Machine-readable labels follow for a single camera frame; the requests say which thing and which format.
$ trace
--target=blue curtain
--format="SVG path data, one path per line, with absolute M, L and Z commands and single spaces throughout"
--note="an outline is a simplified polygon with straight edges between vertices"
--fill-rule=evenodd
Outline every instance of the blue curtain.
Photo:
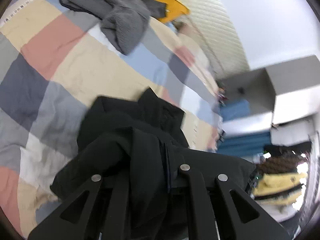
M 263 152 L 263 146 L 271 144 L 270 132 L 249 134 L 241 137 L 227 138 L 218 147 L 217 153 L 244 157 Z

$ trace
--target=bed sheet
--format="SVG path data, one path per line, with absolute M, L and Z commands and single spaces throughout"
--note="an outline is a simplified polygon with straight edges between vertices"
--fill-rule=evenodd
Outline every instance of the bed sheet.
M 222 120 L 208 59 L 156 19 L 125 56 L 94 16 L 59 0 L 19 0 L 0 20 L 0 59 L 0 206 L 24 237 L 59 205 L 49 186 L 77 154 L 97 95 L 136 100 L 151 87 L 186 112 L 191 148 L 215 148 Z

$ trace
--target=blue cloth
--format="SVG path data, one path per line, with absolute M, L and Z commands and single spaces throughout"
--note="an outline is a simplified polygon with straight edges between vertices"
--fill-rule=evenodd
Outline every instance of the blue cloth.
M 227 138 L 218 147 L 217 153 L 230 156 L 249 156 L 263 153 L 265 144 L 271 144 L 270 132 L 249 134 L 241 137 Z
M 249 102 L 245 99 L 226 102 L 226 106 L 220 106 L 220 114 L 223 121 L 230 121 L 250 115 Z

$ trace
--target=bed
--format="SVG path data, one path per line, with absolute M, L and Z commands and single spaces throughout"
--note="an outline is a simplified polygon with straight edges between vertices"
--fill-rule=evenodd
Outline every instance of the bed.
M 190 148 L 215 149 L 218 87 L 188 31 L 151 18 L 125 56 L 94 16 L 59 0 L 18 0 L 0 20 L 0 58 L 0 207 L 25 238 L 59 205 L 49 186 L 77 154 L 80 122 L 98 95 L 137 100 L 151 87 L 185 111 Z

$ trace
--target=checkered blanket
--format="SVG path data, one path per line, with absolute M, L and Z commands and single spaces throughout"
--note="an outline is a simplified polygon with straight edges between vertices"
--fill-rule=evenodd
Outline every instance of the checkered blanket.
M 55 174 L 77 154 L 81 119 L 97 95 L 136 100 L 151 87 L 185 112 L 191 148 L 215 148 L 221 122 L 208 60 L 187 35 L 151 19 L 125 56 L 99 20 L 59 0 L 19 0 L 0 21 L 0 206 L 17 232 L 58 205 Z

